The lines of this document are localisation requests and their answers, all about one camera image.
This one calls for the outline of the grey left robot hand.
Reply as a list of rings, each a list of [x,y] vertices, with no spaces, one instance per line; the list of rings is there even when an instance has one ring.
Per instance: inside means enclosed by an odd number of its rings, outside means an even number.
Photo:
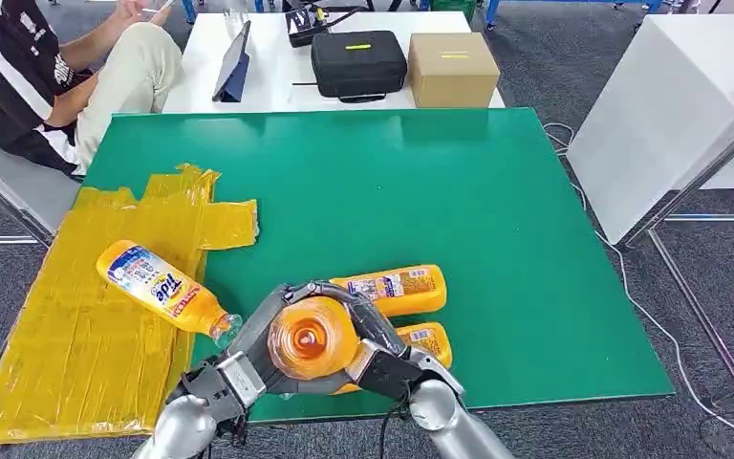
[[[267,338],[272,321],[283,309],[304,299],[303,294],[309,292],[307,285],[278,285],[263,299],[223,351],[225,358],[242,352],[265,384],[267,393],[328,395],[352,382],[344,370],[309,381],[290,378],[271,361]]]

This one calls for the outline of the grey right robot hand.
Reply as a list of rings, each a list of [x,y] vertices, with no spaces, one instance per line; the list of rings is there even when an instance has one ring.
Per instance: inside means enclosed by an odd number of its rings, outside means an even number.
[[[382,346],[397,357],[405,352],[406,344],[390,320],[378,310],[369,297],[346,294],[342,297],[342,302],[350,313],[356,333],[362,339],[368,339]]]

